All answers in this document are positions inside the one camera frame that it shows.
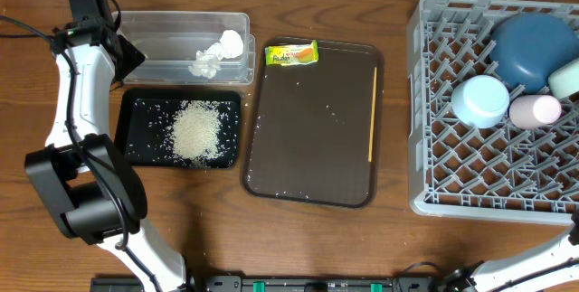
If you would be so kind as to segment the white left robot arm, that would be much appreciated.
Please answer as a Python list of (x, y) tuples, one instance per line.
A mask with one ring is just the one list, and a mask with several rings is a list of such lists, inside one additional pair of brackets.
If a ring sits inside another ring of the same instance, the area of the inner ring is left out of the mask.
[(145, 291), (188, 291), (183, 256), (147, 219), (144, 186), (109, 136), (109, 93), (145, 56), (118, 33), (115, 0), (69, 0), (72, 20), (47, 41), (58, 66), (57, 111), (26, 175), (62, 235), (121, 260)]

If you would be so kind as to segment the white tissue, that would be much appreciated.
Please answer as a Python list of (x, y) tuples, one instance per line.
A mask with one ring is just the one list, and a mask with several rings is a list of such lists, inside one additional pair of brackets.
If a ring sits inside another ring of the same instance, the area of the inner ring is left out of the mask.
[(204, 51), (196, 52), (195, 60), (188, 70), (193, 76), (212, 79), (221, 69), (220, 62), (240, 57), (243, 48), (242, 37), (234, 30), (225, 30), (218, 42)]

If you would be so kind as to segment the light blue bowl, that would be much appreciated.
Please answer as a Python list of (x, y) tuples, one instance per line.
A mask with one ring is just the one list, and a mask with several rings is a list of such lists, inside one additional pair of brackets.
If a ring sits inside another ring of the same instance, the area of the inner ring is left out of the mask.
[(509, 94), (506, 86), (489, 75), (468, 79), (451, 94), (451, 108), (458, 120), (475, 128), (497, 125), (507, 112)]

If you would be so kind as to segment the pile of white rice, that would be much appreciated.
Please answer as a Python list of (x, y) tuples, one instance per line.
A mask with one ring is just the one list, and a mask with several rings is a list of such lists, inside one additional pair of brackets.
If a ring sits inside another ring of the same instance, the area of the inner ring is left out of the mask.
[(220, 104), (217, 101), (188, 100), (179, 104), (167, 127), (172, 157), (183, 165), (209, 168), (220, 157)]

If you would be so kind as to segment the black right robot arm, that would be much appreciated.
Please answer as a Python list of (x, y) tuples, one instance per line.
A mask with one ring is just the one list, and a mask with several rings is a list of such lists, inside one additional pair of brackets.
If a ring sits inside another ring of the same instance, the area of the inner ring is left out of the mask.
[(578, 214), (553, 240), (516, 256), (459, 268), (432, 291), (539, 291), (578, 279)]

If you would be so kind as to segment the green yellow snack wrapper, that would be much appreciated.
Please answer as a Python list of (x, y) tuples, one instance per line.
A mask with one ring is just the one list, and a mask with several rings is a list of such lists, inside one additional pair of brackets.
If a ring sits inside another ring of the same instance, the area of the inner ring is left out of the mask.
[(265, 64), (279, 66), (309, 65), (318, 62), (318, 42), (286, 44), (265, 49)]

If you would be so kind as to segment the mint green bowl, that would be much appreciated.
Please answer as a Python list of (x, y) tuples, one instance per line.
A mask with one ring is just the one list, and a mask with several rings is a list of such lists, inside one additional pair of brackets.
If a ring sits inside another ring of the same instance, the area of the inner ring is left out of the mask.
[(557, 99), (567, 98), (579, 91), (578, 71), (579, 61), (575, 59), (549, 76), (549, 88)]

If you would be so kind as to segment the dark blue plate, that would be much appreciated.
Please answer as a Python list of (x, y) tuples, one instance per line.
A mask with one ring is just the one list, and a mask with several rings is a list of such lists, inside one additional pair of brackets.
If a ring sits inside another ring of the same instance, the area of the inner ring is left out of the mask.
[(578, 36), (571, 26), (550, 14), (518, 14), (492, 33), (495, 43), (489, 57), (497, 75), (514, 89), (535, 94), (548, 77), (578, 57)]

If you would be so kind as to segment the wooden chopstick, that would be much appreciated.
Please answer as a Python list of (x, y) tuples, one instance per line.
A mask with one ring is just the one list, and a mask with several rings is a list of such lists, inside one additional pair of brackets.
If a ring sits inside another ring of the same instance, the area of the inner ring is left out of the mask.
[(372, 87), (372, 103), (371, 103), (371, 113), (370, 113), (370, 131), (369, 131), (369, 144), (368, 144), (368, 162), (373, 161), (373, 146), (374, 146), (374, 136), (375, 136), (375, 104), (376, 104), (376, 84), (377, 84), (377, 67), (374, 68), (373, 75), (373, 87)]

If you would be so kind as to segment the pink cup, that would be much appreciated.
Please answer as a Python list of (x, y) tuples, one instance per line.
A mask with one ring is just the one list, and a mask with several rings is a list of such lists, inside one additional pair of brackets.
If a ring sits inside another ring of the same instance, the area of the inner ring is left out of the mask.
[(516, 98), (508, 115), (514, 126), (534, 129), (555, 123), (561, 116), (562, 106), (551, 95), (527, 95)]

